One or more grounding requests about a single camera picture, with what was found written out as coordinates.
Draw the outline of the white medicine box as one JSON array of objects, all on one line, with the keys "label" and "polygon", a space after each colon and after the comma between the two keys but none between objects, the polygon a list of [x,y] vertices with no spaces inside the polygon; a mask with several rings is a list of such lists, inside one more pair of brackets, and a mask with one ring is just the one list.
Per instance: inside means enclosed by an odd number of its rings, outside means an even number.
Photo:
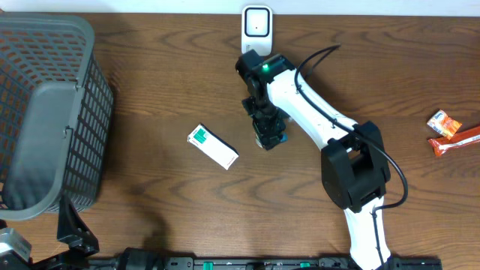
[{"label": "white medicine box", "polygon": [[197,125],[187,136],[187,141],[196,146],[225,170],[228,170],[239,157],[236,151],[218,139],[202,124]]}]

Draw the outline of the green lid jar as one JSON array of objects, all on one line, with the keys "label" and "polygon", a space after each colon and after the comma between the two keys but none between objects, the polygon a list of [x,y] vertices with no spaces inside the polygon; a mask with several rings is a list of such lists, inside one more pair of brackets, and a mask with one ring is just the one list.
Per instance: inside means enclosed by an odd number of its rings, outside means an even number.
[{"label": "green lid jar", "polygon": [[263,144],[261,143],[260,138],[258,137],[258,135],[256,135],[256,139],[255,139],[255,140],[256,140],[256,144],[257,144],[261,149],[263,149]]}]

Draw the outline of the orange tissue packet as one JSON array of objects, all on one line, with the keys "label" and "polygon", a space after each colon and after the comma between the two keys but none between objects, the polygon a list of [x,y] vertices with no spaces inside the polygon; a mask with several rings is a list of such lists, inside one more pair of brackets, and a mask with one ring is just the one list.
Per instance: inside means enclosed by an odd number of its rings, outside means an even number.
[{"label": "orange tissue packet", "polygon": [[445,111],[439,109],[427,121],[427,125],[438,134],[450,140],[457,133],[462,124],[448,116]]}]

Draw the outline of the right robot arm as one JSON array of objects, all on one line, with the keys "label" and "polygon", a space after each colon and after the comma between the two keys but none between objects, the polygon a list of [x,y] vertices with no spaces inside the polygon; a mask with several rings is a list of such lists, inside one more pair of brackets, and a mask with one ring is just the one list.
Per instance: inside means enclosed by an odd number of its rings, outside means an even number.
[{"label": "right robot arm", "polygon": [[257,144],[270,150],[286,142],[284,120],[296,122],[321,152],[322,185],[345,214],[353,262],[360,269],[385,267],[391,252],[380,208],[390,171],[380,129],[330,106],[283,55],[265,60],[252,49],[238,58],[235,69],[250,94],[242,105]]}]

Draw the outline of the red chocolate bar wrapper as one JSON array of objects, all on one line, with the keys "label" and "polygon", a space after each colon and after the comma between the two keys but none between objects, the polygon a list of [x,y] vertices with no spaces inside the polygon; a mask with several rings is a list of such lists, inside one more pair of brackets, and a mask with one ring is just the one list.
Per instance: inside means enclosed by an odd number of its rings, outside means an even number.
[{"label": "red chocolate bar wrapper", "polygon": [[434,154],[439,157],[448,150],[479,143],[479,126],[456,133],[451,139],[442,137],[429,139],[428,142],[432,146]]}]

